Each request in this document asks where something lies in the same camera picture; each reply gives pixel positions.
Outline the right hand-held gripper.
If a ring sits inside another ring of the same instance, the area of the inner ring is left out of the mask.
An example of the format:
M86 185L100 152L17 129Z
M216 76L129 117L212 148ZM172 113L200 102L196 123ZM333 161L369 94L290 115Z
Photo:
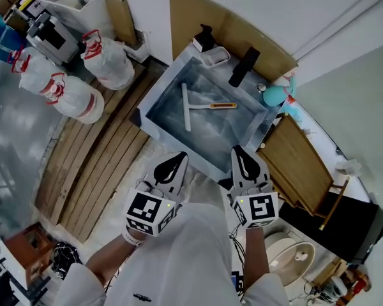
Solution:
M264 227L278 218L278 193L266 162L256 153L235 145L230 153L233 188L230 205L244 229Z

